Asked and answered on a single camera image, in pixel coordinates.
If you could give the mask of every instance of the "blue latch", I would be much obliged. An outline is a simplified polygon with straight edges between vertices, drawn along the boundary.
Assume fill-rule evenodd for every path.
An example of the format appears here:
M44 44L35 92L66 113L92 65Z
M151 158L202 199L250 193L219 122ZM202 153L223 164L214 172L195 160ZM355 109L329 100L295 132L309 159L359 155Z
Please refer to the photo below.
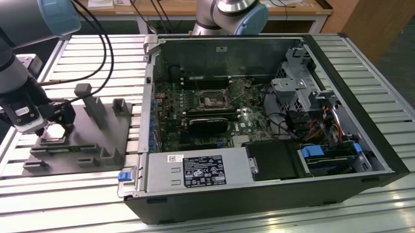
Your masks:
M363 152L361 144L355 143L355 144L353 144L353 146L355 147L357 153L361 154Z
M310 156L325 156L325 152L321 146L306 146L301 149L303 157L307 158Z
M130 171L122 171L118 175L118 181L131 181L131 172Z

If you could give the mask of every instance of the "slotted metal table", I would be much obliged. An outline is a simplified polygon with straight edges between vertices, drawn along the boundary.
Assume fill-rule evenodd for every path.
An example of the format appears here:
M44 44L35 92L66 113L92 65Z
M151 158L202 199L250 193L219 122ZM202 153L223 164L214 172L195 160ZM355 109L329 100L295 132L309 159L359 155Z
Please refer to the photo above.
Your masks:
M115 72L99 92L103 102L134 103L126 167L138 164L140 103L144 84L144 35L111 35ZM22 177L36 136L11 129L0 146L0 232L415 232L415 112L349 38L314 35L411 174L339 204L170 225L146 225L119 198L118 171ZM100 65L103 46L96 35L58 43L40 81L75 79ZM88 82L98 88L107 64ZM329 79L322 80L330 89ZM75 83L47 87L51 98L75 98Z

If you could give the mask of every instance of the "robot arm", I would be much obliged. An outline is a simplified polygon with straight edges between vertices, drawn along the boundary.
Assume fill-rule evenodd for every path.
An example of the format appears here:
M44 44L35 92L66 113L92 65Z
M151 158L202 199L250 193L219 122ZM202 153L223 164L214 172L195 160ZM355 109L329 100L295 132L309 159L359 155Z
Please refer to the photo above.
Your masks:
M269 19L259 0L198 0L194 35L258 34ZM71 0L0 0L0 119L23 133L42 134L52 105L46 91L16 58L12 49L62 37L80 29ZM64 124L74 123L67 116Z
M198 0L192 34L259 34L269 15L269 8L259 0Z
M3 118L23 133L47 125L39 107L51 100L12 49L80 29L71 0L0 0L0 106Z

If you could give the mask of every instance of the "power supply label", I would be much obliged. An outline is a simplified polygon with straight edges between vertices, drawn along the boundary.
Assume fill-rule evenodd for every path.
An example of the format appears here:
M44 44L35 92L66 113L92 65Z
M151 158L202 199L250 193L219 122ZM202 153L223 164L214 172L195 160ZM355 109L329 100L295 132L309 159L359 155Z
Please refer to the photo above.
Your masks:
M187 188L227 184L222 155L183 158L183 168Z

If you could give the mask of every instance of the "wooden cabinet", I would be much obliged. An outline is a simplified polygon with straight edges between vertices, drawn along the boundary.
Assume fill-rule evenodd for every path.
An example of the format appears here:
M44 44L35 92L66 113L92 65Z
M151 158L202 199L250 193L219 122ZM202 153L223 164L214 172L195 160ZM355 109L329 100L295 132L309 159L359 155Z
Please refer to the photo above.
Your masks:
M415 0L327 0L334 8L322 33L349 35L377 62L415 14Z

